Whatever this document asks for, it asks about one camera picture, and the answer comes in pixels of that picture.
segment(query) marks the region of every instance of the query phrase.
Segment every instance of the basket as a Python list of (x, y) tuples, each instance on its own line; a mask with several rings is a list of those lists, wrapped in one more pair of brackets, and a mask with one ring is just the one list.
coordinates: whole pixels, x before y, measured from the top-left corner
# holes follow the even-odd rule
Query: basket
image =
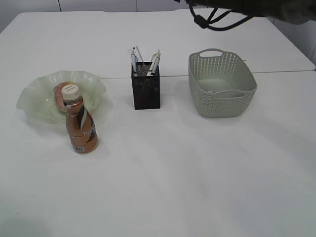
[[(222, 55), (201, 56), (207, 51)], [(189, 86), (197, 111), (209, 118), (241, 115), (257, 89), (244, 61), (234, 53), (218, 49), (206, 49), (189, 56)]]

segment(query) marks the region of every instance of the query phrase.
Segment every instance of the pen holder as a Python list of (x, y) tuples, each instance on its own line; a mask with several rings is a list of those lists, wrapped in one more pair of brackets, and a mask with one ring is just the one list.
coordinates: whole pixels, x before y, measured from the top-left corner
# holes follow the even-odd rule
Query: pen holder
[(151, 62), (136, 63), (137, 76), (131, 72), (134, 107), (136, 110), (160, 109), (160, 74), (157, 67), (154, 76), (146, 76)]

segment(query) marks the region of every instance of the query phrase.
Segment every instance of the green glass bowl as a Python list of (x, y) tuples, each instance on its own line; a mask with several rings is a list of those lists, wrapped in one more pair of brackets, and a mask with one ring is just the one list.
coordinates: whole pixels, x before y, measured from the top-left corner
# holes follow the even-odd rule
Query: green glass bowl
[(88, 111), (97, 108), (100, 96), (106, 91), (100, 78), (88, 72), (59, 71), (35, 79), (25, 87), (16, 104), (24, 110), (27, 117), (46, 123), (64, 122), (66, 113), (60, 111), (54, 101), (54, 87), (65, 81), (75, 82), (79, 88)]

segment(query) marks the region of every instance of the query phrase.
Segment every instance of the brown bottle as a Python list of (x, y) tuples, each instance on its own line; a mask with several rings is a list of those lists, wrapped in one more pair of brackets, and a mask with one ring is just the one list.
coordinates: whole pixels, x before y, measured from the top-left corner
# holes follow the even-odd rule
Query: brown bottle
[(77, 85), (66, 85), (61, 90), (67, 109), (66, 128), (74, 150), (78, 153), (93, 151), (98, 136), (91, 114), (83, 104)]

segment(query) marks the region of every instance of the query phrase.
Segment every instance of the white bottle cap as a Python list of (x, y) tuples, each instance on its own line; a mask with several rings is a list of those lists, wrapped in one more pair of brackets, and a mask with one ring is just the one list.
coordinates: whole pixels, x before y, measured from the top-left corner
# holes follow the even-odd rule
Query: white bottle cap
[(77, 85), (66, 85), (61, 89), (64, 100), (76, 100), (80, 97), (79, 87)]

